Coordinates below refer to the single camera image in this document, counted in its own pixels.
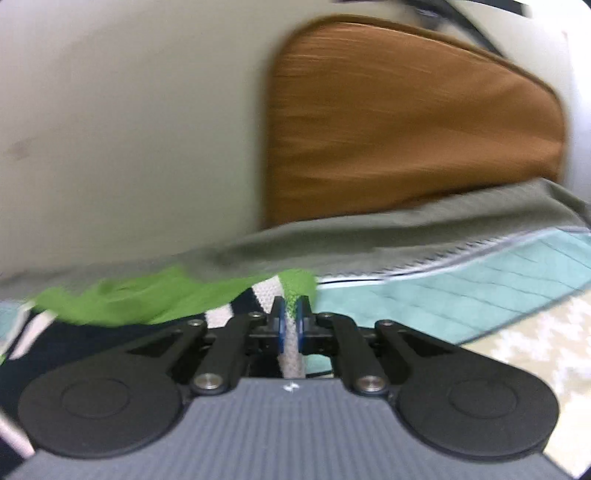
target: black cable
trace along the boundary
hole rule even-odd
[[[454,22],[459,27],[464,29],[471,37],[473,37],[482,47],[498,55],[499,57],[506,58],[505,55],[491,42],[484,33],[482,33],[478,27],[473,24],[467,16],[460,12],[452,4],[448,3],[447,0],[402,0],[407,5],[433,12],[451,22]]]

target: white appliance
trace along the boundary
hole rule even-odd
[[[591,200],[591,10],[528,0],[523,17],[450,2],[558,91],[565,184]],[[270,55],[297,25],[339,12],[424,21],[400,1],[0,1],[2,275],[256,230]]]

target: brown fabric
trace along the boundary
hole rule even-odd
[[[268,226],[560,174],[566,133],[549,87],[407,25],[308,25],[276,57],[268,96]]]

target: teal mat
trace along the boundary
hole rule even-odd
[[[451,343],[511,323],[591,282],[591,237],[551,230],[525,244],[428,276],[320,290],[317,312],[352,317],[359,326],[393,319]],[[307,372],[330,370],[322,356]]]

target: gray fabric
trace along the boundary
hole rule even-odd
[[[182,421],[151,445],[105,460],[36,454],[8,480],[568,480],[543,455],[478,463],[413,437],[382,399],[339,380],[240,381],[193,400]]]
[[[183,265],[201,280],[286,268],[306,268],[317,275],[375,273],[454,252],[472,242],[553,226],[586,225],[582,200],[539,179],[450,196],[407,210],[291,223],[227,245],[156,260],[0,277],[0,300],[28,297],[56,285],[80,291],[100,278],[144,275],[172,264]]]

